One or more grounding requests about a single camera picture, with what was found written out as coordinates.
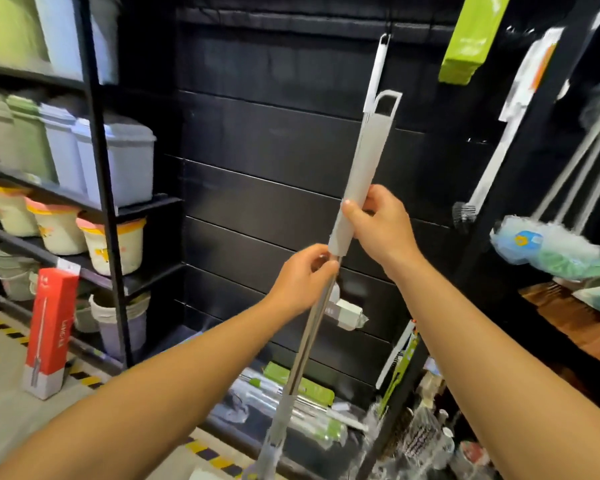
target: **white mop handle grip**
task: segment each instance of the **white mop handle grip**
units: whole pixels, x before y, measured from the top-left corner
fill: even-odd
[[[382,69],[384,67],[384,59],[386,58],[386,51],[389,47],[389,40],[391,40],[391,35],[384,34],[382,37],[380,37],[380,42],[378,42],[376,59],[374,60],[374,68],[371,71],[369,87],[367,88],[367,97],[365,97],[365,105],[362,112],[373,112],[374,110],[374,106],[376,104],[376,94],[378,92],[380,78],[382,77]]]
[[[391,115],[385,116],[375,113],[378,101],[387,96],[395,100]],[[371,113],[366,124],[363,124],[361,128],[363,133],[358,139],[358,148],[353,157],[349,181],[344,191],[343,200],[356,202],[360,207],[364,204],[369,192],[369,186],[376,174],[376,168],[401,97],[402,94],[395,91],[382,91],[376,97],[376,103],[373,108],[374,112]],[[333,256],[345,256],[353,239],[353,231],[353,225],[344,217],[341,208],[338,211],[336,224],[334,224],[331,237],[329,238],[330,254]]]

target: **yellow and black striped tape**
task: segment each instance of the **yellow and black striped tape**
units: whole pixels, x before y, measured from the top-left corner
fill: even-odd
[[[29,345],[29,337],[19,332],[15,328],[10,327],[7,323],[0,320],[0,331],[3,332],[8,338],[16,340],[21,345],[27,347]],[[104,385],[99,377],[87,374],[85,371],[80,370],[79,364],[74,364],[71,361],[65,364],[65,369],[69,369],[69,375],[79,380],[82,384],[91,389],[97,389]],[[223,457],[220,453],[213,451],[206,444],[200,440],[195,440],[192,437],[188,437],[185,443],[186,448],[195,453],[202,460],[208,461],[209,464],[222,470],[229,476],[240,478],[242,476],[242,467],[236,465],[232,460]]]

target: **cardboard box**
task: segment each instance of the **cardboard box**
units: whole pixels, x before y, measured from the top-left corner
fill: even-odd
[[[62,388],[79,277],[40,269],[22,387],[40,399]]]

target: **gray floor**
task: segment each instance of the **gray floor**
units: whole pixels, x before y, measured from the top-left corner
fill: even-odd
[[[0,316],[0,319],[9,320],[5,316]],[[23,443],[30,434],[48,423],[51,418],[81,398],[93,394],[91,389],[72,378],[65,381],[62,391],[46,401],[40,401],[22,391],[20,379],[25,354],[25,347],[0,332],[0,462],[9,451]],[[216,451],[220,451],[218,445],[216,445]],[[174,451],[149,478],[151,480],[187,480],[195,469],[213,472],[219,480],[231,478],[224,472],[213,468],[208,462],[200,459],[185,447]]]

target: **floor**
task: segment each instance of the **floor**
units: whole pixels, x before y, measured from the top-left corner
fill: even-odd
[[[26,338],[12,338],[19,335],[13,333],[14,329],[24,336],[28,335],[24,325],[0,313],[0,462],[9,451],[23,443],[30,434],[44,426],[51,418],[83,397],[94,394],[95,391],[89,385],[93,386],[98,381],[106,382],[109,379],[102,371],[70,357],[70,360],[73,360],[71,370],[81,371],[74,376],[82,379],[67,377],[62,391],[46,401],[40,401],[20,389],[26,353],[22,342],[25,342]],[[196,429],[191,437],[192,441],[189,444],[177,448],[148,478],[188,480],[193,471],[197,470],[198,474],[201,471],[211,472],[219,480],[230,480],[239,476],[241,469],[253,462],[249,457],[200,429]],[[201,458],[199,454],[206,450],[212,450],[216,454],[202,456],[214,457],[213,459],[207,461]]]

